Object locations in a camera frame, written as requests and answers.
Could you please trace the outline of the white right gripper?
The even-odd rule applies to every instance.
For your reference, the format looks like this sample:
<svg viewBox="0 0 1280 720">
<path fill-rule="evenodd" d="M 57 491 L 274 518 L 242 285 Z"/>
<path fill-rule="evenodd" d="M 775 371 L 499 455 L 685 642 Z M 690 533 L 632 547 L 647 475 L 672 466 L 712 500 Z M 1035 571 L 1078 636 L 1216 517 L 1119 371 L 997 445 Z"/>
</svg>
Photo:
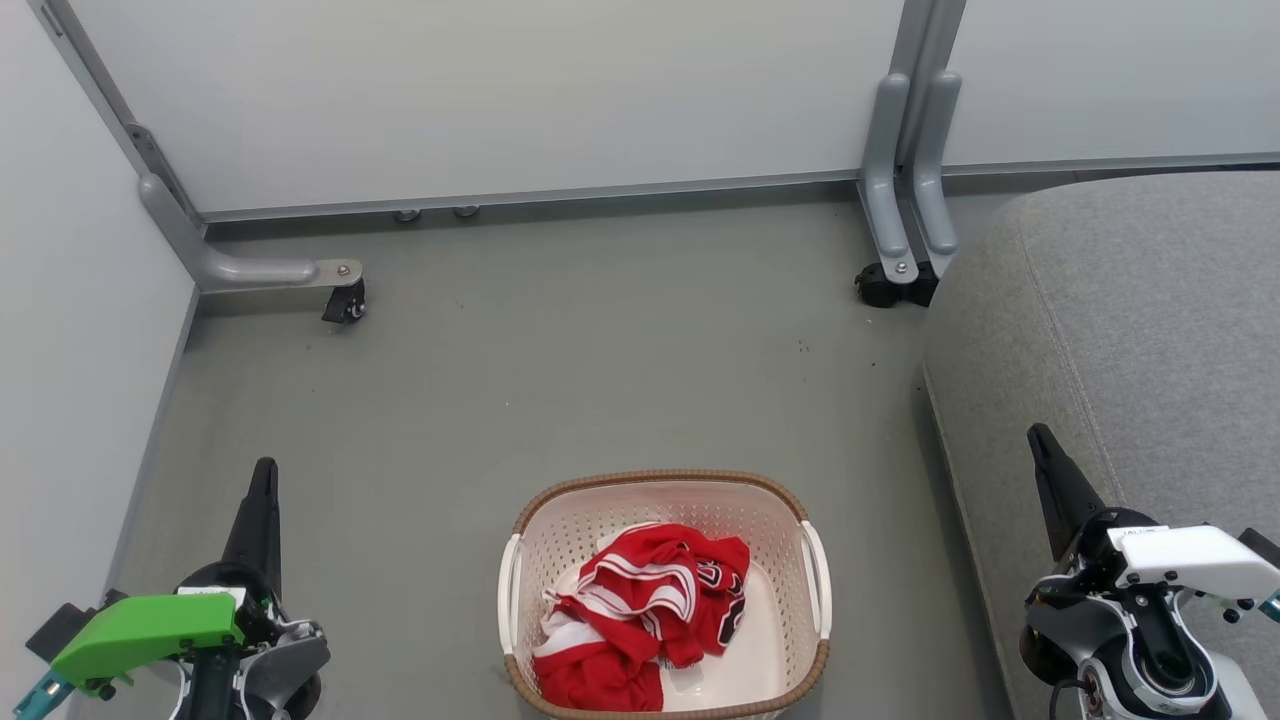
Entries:
<svg viewBox="0 0 1280 720">
<path fill-rule="evenodd" d="M 1027 441 L 1050 551 L 1061 561 L 1106 505 L 1048 425 L 1032 424 Z M 1107 591 L 1165 583 L 1230 601 L 1277 593 L 1277 543 L 1252 527 L 1233 534 L 1207 523 L 1170 527 L 1134 518 L 1102 521 L 1082 541 L 1082 568 L 1096 568 Z"/>
</svg>

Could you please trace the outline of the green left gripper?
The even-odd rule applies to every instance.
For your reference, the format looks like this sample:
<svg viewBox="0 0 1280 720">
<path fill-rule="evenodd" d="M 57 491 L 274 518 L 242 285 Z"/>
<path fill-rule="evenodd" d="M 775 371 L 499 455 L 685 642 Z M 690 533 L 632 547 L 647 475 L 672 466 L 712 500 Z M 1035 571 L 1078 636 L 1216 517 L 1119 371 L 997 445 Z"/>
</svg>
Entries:
<svg viewBox="0 0 1280 720">
<path fill-rule="evenodd" d="M 50 667 L 74 688 L 97 693 L 115 679 L 166 659 L 232 650 L 242 660 L 280 637 L 282 537 L 279 466 L 256 461 L 221 560 L 187 577 L 170 594 L 120 594 L 96 610 L 67 603 L 50 619 Z"/>
</svg>

